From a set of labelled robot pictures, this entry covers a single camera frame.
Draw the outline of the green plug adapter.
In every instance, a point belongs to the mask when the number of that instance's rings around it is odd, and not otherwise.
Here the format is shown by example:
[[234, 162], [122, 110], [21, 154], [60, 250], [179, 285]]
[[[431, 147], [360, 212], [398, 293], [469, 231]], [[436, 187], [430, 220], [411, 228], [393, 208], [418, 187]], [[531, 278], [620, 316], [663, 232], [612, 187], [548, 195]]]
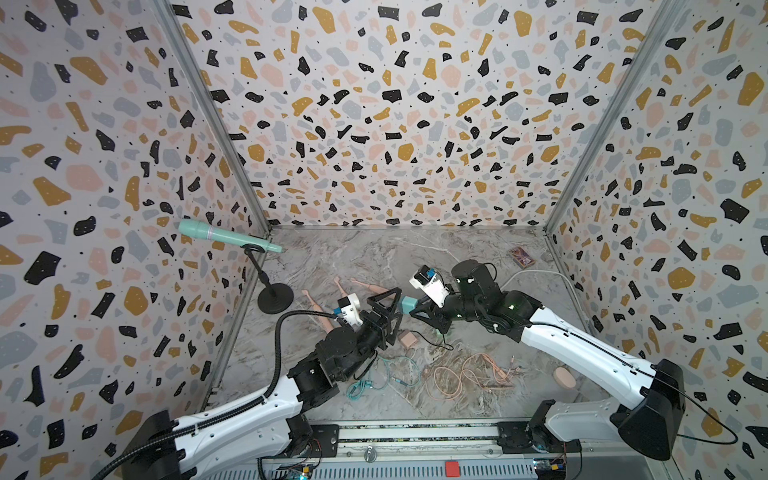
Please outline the green plug adapter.
[[417, 304], [418, 300], [416, 298], [404, 296], [401, 298], [400, 308], [404, 315], [409, 315], [417, 307]]

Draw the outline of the pink plug adapter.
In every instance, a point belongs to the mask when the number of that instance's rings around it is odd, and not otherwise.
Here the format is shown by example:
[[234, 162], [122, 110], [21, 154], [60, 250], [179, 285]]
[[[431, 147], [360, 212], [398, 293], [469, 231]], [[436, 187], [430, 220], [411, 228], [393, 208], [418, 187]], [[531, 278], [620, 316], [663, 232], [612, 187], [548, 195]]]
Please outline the pink plug adapter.
[[405, 349], [414, 348], [419, 342], [417, 336], [410, 331], [401, 333], [398, 337], [398, 340]]

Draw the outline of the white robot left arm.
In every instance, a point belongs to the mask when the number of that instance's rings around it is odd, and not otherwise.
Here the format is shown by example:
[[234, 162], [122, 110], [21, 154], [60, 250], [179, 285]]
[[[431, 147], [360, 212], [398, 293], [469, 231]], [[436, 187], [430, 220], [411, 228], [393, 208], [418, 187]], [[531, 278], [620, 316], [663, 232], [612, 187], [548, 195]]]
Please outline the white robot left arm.
[[248, 459], [300, 453], [312, 435], [307, 411], [394, 344], [401, 297], [393, 288], [368, 298], [359, 326], [343, 321], [288, 371], [277, 352], [272, 379], [257, 392], [183, 417], [153, 414], [117, 459], [123, 478], [203, 479]]

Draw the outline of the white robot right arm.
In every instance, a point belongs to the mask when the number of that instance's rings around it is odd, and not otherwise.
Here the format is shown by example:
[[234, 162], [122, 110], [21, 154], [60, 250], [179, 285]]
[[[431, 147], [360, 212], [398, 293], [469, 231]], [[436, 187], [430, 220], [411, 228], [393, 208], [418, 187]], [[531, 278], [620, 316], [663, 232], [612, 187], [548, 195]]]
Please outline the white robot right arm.
[[545, 452], [573, 441], [623, 441], [648, 458], [671, 458], [685, 412], [683, 373], [677, 364], [652, 364], [594, 338], [536, 298], [502, 290], [478, 261], [460, 262], [452, 275], [454, 286], [428, 266], [410, 278], [423, 294], [410, 312], [413, 318], [442, 333], [455, 321], [476, 322], [491, 334], [554, 357], [610, 396], [585, 403], [542, 401], [525, 428], [527, 444]]

